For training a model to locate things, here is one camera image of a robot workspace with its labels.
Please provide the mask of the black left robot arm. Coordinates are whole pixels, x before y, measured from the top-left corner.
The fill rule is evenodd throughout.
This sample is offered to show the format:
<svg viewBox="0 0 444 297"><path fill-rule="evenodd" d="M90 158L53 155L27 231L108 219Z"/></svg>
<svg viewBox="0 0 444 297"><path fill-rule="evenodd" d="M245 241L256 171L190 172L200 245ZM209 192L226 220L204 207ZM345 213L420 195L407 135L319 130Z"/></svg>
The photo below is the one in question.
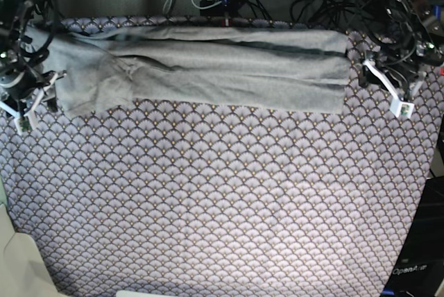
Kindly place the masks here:
<svg viewBox="0 0 444 297"><path fill-rule="evenodd" d="M383 5L399 30L390 43L368 31L368 37L380 46L373 61L389 80L399 82L405 96L411 96L413 86L421 81L421 65L443 65L443 26L428 0L384 0Z"/></svg>

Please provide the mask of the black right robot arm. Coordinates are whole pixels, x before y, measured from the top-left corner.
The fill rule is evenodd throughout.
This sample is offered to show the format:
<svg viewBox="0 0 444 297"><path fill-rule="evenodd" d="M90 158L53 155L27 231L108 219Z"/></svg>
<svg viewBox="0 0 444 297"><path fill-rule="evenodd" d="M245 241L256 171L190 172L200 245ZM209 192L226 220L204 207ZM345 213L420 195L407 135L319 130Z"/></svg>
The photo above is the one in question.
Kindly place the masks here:
<svg viewBox="0 0 444 297"><path fill-rule="evenodd" d="M32 39L26 35L28 24L41 3L53 7L51 29L43 45L27 51ZM59 22L56 0L1 0L1 102L7 108L25 114L36 89L49 84L49 72L41 73L37 66L49 57L49 45Z"/></svg>

